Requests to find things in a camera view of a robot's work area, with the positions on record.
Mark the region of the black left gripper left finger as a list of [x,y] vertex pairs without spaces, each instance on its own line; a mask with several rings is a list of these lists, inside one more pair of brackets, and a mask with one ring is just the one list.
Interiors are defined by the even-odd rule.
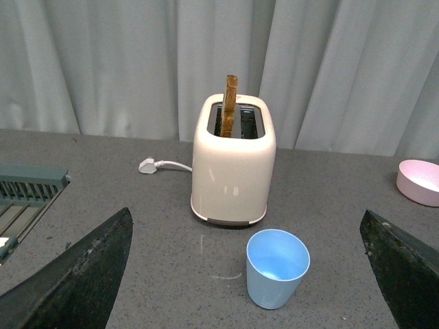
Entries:
[[1,296],[2,328],[105,328],[132,242],[128,208],[115,213]]

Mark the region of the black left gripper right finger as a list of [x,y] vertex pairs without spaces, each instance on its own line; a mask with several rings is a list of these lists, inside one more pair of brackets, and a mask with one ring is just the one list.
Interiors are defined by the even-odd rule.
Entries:
[[438,327],[438,251],[367,210],[360,234],[399,328]]

